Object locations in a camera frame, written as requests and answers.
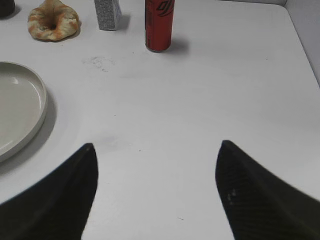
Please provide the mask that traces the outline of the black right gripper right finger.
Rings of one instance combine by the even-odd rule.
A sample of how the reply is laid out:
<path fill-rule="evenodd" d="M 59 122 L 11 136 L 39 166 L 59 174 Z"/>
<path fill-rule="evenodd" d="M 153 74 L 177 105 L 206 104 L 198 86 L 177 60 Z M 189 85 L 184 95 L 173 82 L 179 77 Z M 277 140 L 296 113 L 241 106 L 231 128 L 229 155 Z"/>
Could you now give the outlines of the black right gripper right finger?
<path fill-rule="evenodd" d="M 234 239 L 318 240 L 320 202 L 223 140 L 215 182 Z"/>

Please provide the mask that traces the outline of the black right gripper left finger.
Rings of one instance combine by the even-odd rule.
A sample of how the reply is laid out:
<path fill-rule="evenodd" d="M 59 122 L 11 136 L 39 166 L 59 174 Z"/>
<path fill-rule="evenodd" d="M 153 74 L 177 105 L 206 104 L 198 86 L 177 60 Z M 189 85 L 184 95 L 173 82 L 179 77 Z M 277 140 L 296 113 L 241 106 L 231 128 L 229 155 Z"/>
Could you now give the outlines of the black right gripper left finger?
<path fill-rule="evenodd" d="M 2 240 L 80 240 L 98 187 L 86 143 L 46 177 L 0 205 Z"/>

